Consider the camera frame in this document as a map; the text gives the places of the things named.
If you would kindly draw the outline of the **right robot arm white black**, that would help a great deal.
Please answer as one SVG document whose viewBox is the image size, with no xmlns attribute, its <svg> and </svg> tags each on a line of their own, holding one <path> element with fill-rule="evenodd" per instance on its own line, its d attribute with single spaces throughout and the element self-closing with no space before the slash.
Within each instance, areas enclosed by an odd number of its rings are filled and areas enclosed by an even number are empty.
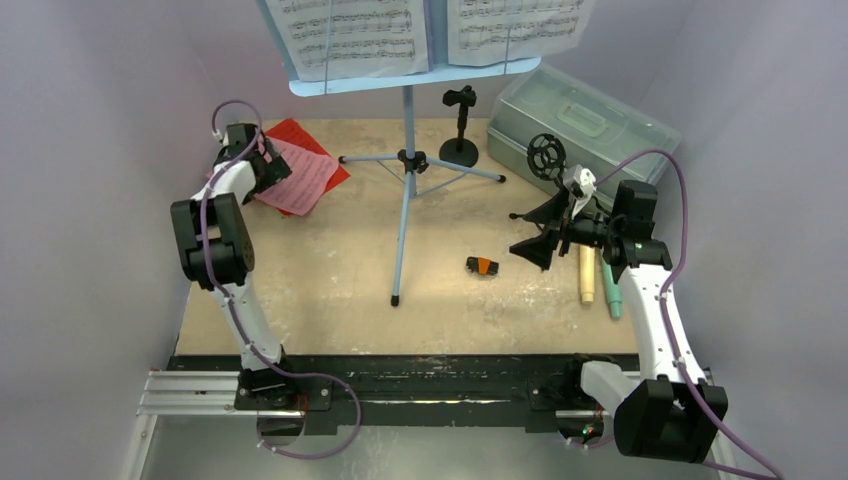
<svg viewBox="0 0 848 480">
<path fill-rule="evenodd" d="M 510 252 L 543 270 L 570 246 L 598 248 L 628 307 L 636 335 L 640 379 L 620 367 L 588 360 L 564 376 L 561 392 L 576 407 L 595 400 L 612 418 L 608 430 L 618 451 L 684 463 L 702 463 L 716 439 L 712 415 L 728 410 L 725 390 L 707 382 L 691 353 L 669 282 L 674 264 L 666 244 L 653 236 L 658 199 L 655 186 L 619 183 L 608 217 L 577 209 L 588 199 L 576 187 L 561 187 L 542 205 L 521 214 L 540 228 Z"/>
</svg>

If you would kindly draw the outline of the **pink sheet music page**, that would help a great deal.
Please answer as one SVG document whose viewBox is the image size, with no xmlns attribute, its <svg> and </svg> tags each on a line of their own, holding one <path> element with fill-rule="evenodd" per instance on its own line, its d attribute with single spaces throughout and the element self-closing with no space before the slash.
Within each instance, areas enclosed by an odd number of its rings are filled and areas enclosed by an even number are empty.
<svg viewBox="0 0 848 480">
<path fill-rule="evenodd" d="M 332 157 L 295 144 L 262 136 L 249 152 L 231 143 L 194 195 L 211 199 L 233 194 L 242 203 L 258 201 L 281 212 L 304 216 L 343 174 Z"/>
</svg>

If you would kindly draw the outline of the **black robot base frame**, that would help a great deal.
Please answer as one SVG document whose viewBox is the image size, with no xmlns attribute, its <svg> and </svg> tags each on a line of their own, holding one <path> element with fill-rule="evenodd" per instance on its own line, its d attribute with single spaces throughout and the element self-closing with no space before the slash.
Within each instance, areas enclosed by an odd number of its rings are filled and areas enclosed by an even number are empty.
<svg viewBox="0 0 848 480">
<path fill-rule="evenodd" d="M 607 412 L 578 389 L 586 354 L 291 355 L 298 387 L 286 408 L 234 406 L 240 361 L 235 355 L 176 355 L 166 372 L 228 380 L 224 414 L 257 419 L 261 434 L 292 440 L 330 436 L 354 425 L 520 428 L 527 433 L 597 436 Z"/>
</svg>

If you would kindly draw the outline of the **mint green microphone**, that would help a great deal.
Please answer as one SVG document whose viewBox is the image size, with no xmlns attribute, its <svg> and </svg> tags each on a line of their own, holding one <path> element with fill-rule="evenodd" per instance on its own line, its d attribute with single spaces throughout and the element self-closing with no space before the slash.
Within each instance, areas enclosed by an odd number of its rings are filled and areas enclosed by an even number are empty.
<svg viewBox="0 0 848 480">
<path fill-rule="evenodd" d="M 623 314 L 623 300 L 620 288 L 614 279 L 610 265 L 605 260 L 601 260 L 601 271 L 610 317 L 613 320 L 618 320 Z"/>
</svg>

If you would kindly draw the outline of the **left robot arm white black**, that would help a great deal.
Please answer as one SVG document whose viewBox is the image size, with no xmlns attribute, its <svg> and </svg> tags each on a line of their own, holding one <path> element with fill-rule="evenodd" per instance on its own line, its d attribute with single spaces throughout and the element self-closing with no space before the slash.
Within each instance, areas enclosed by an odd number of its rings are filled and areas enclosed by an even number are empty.
<svg viewBox="0 0 848 480">
<path fill-rule="evenodd" d="M 241 210 L 289 172 L 259 126 L 231 124 L 207 183 L 170 206 L 183 273 L 211 293 L 239 343 L 237 409 L 284 409 L 298 397 L 298 382 L 283 372 L 290 364 L 253 285 L 256 256 Z"/>
</svg>

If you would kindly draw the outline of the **red sheet music page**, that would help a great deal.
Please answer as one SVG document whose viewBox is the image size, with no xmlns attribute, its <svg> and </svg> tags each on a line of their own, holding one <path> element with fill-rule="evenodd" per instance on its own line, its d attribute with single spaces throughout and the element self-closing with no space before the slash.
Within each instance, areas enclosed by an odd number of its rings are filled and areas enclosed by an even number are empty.
<svg viewBox="0 0 848 480">
<path fill-rule="evenodd" d="M 266 132 L 291 168 L 291 175 L 261 193 L 263 203 L 288 215 L 304 216 L 350 174 L 297 121 L 286 119 Z"/>
</svg>

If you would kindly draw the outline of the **blue music stand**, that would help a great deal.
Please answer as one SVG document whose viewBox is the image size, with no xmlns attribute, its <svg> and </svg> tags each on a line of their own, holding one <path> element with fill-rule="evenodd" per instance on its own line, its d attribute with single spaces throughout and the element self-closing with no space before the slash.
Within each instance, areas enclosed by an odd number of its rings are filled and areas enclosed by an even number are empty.
<svg viewBox="0 0 848 480">
<path fill-rule="evenodd" d="M 325 80 L 307 82 L 298 79 L 291 64 L 282 39 L 277 33 L 266 5 L 268 1 L 261 1 L 258 8 L 270 34 L 282 55 L 283 66 L 289 78 L 289 89 L 298 97 L 329 96 L 342 93 L 354 93 L 374 91 L 390 88 L 400 88 L 402 93 L 402 109 L 404 120 L 404 144 L 396 153 L 371 156 L 344 155 L 340 161 L 343 164 L 352 163 L 376 163 L 385 167 L 390 160 L 399 162 L 402 173 L 398 174 L 398 180 L 403 184 L 403 197 L 401 207 L 400 226 L 397 236 L 397 253 L 395 260 L 394 281 L 390 303 L 398 306 L 401 299 L 401 278 L 404 260 L 404 249 L 406 240 L 407 221 L 409 205 L 412 199 L 419 196 L 417 189 L 417 178 L 430 166 L 437 166 L 456 172 L 459 178 L 468 175 L 494 180 L 498 183 L 505 182 L 502 174 L 496 174 L 479 170 L 473 167 L 463 167 L 440 159 L 432 158 L 425 152 L 420 151 L 415 143 L 415 112 L 414 112 L 414 87 L 455 80 L 472 80 L 502 76 L 513 73 L 525 73 L 539 65 L 538 58 L 521 59 L 515 61 L 504 61 L 488 66 L 470 67 L 452 65 L 447 61 L 447 3 L 450 1 L 430 1 L 432 15 L 433 40 L 435 47 L 435 62 L 432 71 L 423 73 L 382 77 L 382 78 L 346 78 L 337 80 Z"/>
</svg>

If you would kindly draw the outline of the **black tripod shock-mount stand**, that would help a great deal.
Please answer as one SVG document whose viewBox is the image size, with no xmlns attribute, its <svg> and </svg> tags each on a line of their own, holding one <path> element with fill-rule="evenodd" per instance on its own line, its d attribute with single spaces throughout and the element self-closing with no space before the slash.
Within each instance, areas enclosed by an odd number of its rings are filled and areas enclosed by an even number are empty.
<svg viewBox="0 0 848 480">
<path fill-rule="evenodd" d="M 562 178 L 566 171 L 566 158 L 562 142 L 550 133 L 534 136 L 527 146 L 527 164 L 531 173 L 540 180 L 552 182 L 558 192 L 565 188 Z M 524 214 L 510 213 L 508 217 L 523 220 Z"/>
</svg>

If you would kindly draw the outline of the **black round-base mic stand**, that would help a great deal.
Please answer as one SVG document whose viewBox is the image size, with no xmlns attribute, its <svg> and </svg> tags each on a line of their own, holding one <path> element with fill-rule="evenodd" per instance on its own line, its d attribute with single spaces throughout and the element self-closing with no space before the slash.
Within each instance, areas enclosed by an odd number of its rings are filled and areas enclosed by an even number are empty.
<svg viewBox="0 0 848 480">
<path fill-rule="evenodd" d="M 477 102 L 477 94 L 471 85 L 465 85 L 460 90 L 447 90 L 442 96 L 442 104 L 447 107 L 458 107 L 457 134 L 445 141 L 439 150 L 439 159 L 460 165 L 474 167 L 479 159 L 479 150 L 473 141 L 465 136 L 468 124 L 469 109 Z"/>
</svg>

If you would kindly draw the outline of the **cream yellow microphone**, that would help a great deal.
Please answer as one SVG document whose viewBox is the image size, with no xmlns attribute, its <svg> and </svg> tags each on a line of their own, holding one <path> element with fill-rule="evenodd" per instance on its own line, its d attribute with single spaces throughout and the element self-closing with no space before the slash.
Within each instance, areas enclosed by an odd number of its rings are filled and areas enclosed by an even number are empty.
<svg viewBox="0 0 848 480">
<path fill-rule="evenodd" d="M 582 305 L 591 305 L 595 299 L 595 249 L 579 247 L 579 293 Z"/>
</svg>

